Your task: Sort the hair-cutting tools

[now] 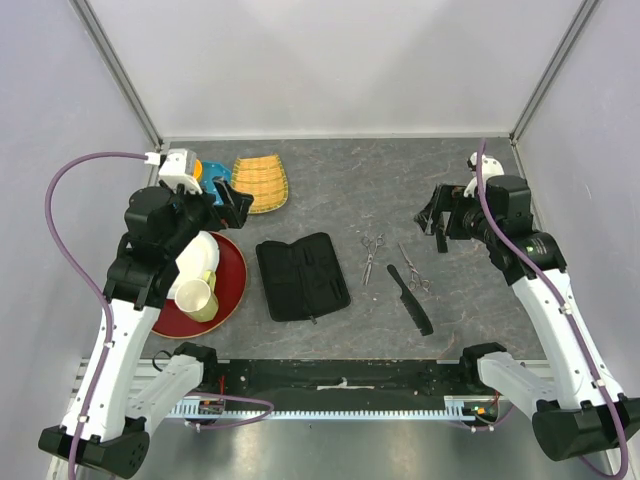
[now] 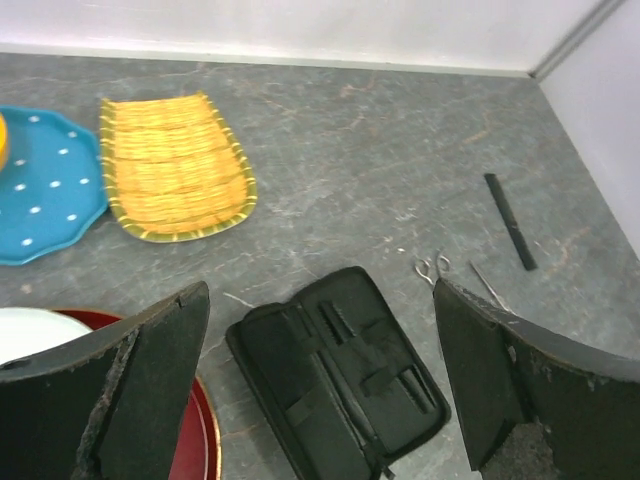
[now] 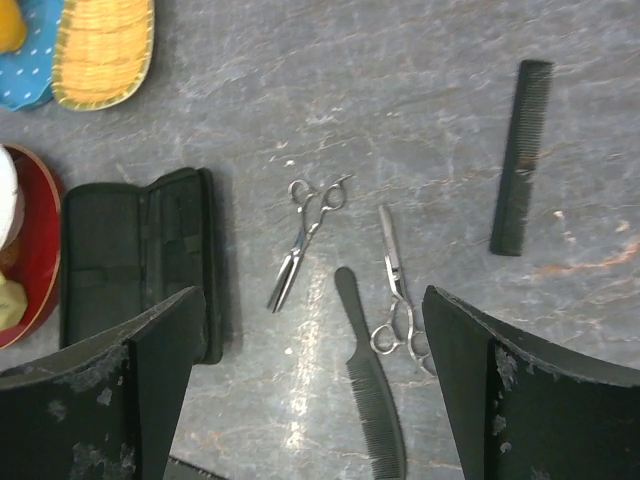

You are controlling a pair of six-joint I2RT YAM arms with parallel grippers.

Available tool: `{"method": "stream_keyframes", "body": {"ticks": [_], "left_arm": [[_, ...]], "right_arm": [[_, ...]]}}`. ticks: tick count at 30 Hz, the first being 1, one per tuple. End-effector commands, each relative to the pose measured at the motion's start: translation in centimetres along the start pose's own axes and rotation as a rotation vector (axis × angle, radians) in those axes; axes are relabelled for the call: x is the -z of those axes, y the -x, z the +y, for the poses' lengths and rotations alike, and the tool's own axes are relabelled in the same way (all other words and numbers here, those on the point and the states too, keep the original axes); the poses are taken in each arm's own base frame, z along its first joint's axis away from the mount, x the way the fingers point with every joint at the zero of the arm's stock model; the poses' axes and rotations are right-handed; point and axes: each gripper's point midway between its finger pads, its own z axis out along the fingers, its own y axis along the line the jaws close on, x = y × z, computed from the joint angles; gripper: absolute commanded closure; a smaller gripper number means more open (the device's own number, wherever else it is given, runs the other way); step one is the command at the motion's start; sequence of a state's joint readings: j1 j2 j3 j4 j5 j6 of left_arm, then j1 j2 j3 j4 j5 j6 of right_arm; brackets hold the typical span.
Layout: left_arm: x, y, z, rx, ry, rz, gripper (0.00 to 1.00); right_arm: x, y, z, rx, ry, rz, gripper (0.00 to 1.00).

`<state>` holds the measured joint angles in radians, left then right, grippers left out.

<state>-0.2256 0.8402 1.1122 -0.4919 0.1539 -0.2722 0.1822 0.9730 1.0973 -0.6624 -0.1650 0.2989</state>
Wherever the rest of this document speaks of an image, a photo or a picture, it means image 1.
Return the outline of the black zip tool case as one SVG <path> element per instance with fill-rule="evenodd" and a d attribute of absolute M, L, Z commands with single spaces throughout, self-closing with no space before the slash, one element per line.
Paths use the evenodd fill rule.
<path fill-rule="evenodd" d="M 333 243 L 324 232 L 291 244 L 267 240 L 255 248 L 270 317 L 314 322 L 351 303 Z"/>

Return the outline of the black hair comb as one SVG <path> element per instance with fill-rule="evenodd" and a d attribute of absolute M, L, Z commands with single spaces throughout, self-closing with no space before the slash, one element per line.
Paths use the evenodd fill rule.
<path fill-rule="evenodd" d="M 403 303 L 406 311 L 409 313 L 420 334 L 422 336 L 432 335 L 434 333 L 434 328 L 429 316 L 426 314 L 419 301 L 410 291 L 409 287 L 402 280 L 397 268 L 392 264 L 388 264 L 386 269 L 399 286 L 401 290 L 400 300 Z"/>

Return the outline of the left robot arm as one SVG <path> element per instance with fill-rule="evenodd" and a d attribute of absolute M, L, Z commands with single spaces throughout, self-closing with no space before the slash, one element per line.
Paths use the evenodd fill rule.
<path fill-rule="evenodd" d="M 169 412 L 192 391 L 218 385 L 214 349 L 186 342 L 149 385 L 130 395 L 144 344 L 179 274 L 179 255 L 199 233 L 240 229 L 247 220 L 252 195 L 225 180 L 214 185 L 213 194 L 160 184 L 130 197 L 127 231 L 98 292 L 103 318 L 83 381 L 64 419 L 38 442 L 70 468 L 131 478 Z"/>

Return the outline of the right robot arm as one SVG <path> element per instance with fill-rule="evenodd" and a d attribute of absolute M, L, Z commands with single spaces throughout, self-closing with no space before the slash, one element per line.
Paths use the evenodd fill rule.
<path fill-rule="evenodd" d="M 527 182 L 496 175 L 474 185 L 439 184 L 415 222 L 447 252 L 449 240 L 482 242 L 491 263 L 528 314 L 553 379 L 545 381 L 497 343 L 467 347 L 458 381 L 487 387 L 526 415 L 545 453 L 561 461 L 617 448 L 639 430 L 639 401 L 628 397 L 600 356 L 580 315 L 555 239 L 536 229 Z"/>

